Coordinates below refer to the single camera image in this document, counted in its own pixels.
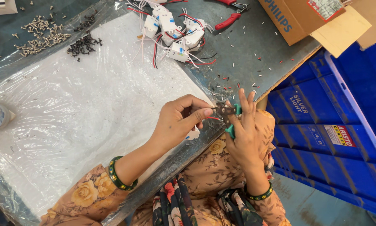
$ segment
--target white foam sheet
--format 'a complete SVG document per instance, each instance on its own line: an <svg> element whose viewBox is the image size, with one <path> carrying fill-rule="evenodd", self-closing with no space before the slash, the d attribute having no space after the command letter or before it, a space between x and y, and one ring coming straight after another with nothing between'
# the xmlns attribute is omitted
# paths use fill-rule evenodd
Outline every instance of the white foam sheet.
<svg viewBox="0 0 376 226"><path fill-rule="evenodd" d="M0 130L0 173L39 217L91 168L145 143L167 101L193 94L211 103L174 60L153 68L153 42L144 63L131 62L135 13L91 34L103 46L80 62L63 49L0 83L0 103L17 115Z"/></svg>

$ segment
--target workbench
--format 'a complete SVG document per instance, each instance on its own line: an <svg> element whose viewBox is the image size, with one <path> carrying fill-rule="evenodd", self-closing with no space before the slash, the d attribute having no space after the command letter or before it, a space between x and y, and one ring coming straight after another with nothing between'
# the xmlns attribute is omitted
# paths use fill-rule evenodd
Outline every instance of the workbench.
<svg viewBox="0 0 376 226"><path fill-rule="evenodd" d="M30 36L22 35L19 32L20 26L29 23L35 15L49 15L51 5L54 6L55 13L66 15L69 19L77 16L95 2L97 0L67 1L66 3L44 0L34 2L34 6L30 6L29 0L16 1L17 7L25 7L26 11L18 9L18 14L0 16L0 55L5 58L16 50L13 47L14 44L26 43ZM110 0L105 0L105 2L114 4L114 1ZM216 62L211 65L202 65L200 69L196 69L191 64L181 64L187 73L192 73L203 86L216 94L214 96L216 100L230 99L233 104L238 101L238 98L232 99L234 95L237 96L238 84L247 91L255 90L257 93L255 99L260 100L320 48L320 44L311 37L289 46L257 0L240 0L239 2L250 4L250 10L244 12L240 19L225 29L213 33L206 31L205 46L202 50L194 53L198 58L210 57L217 53L214 57L217 59ZM116 3L117 7L125 7L122 6L125 1ZM183 25L183 17L177 18L179 13L182 13L182 7L186 8L187 13L192 17L204 19L213 27L226 20L232 13L236 13L234 7L214 0L191 0L187 3L168 4L167 8L173 12L177 25ZM67 18L63 22L57 21L57 24L65 25ZM11 35L14 33L18 33L20 39ZM0 73L0 81L10 76L12 70L14 69L8 69L7 75ZM103 224L116 225L124 219L136 207L145 202L145 199L141 197L154 194L163 183L202 153L207 148L207 144L221 135L224 127L221 123L212 125L205 123L204 130L207 133L206 136L181 147L182 151L167 159L164 163L165 167L155 171L142 186L133 191L120 205L120 209L108 216ZM4 178L1 186L5 187ZM29 219L38 222L37 218L28 214Z"/></svg>

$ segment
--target aristo crates label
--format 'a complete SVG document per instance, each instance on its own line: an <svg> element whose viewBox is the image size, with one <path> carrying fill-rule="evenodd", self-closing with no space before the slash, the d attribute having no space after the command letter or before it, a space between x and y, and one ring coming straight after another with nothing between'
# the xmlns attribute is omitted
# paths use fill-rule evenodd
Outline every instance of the aristo crates label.
<svg viewBox="0 0 376 226"><path fill-rule="evenodd" d="M348 147L357 147L354 144L353 139L351 138L350 134L346 126L340 125L324 125L327 134L330 137L330 140L333 144L336 145L343 145Z"/></svg>

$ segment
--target blue plastic crate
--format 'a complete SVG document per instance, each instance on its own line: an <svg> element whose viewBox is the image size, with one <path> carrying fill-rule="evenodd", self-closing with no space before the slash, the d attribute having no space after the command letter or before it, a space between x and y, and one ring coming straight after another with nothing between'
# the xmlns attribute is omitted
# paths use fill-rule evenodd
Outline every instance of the blue plastic crate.
<svg viewBox="0 0 376 226"><path fill-rule="evenodd" d="M376 45L322 50L271 91L275 172L376 214Z"/></svg>

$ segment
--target paper label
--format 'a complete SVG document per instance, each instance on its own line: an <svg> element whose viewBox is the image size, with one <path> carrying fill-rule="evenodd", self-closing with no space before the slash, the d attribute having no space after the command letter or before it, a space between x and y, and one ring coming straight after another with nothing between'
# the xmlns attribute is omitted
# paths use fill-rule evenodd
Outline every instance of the paper label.
<svg viewBox="0 0 376 226"><path fill-rule="evenodd" d="M339 0L308 0L308 5L313 8L325 22L343 8Z"/></svg>
<svg viewBox="0 0 376 226"><path fill-rule="evenodd" d="M324 125L324 126L333 144L354 147L354 148L357 147L354 144L354 141L351 138L350 134L348 133L346 126L340 126L340 125Z"/></svg>

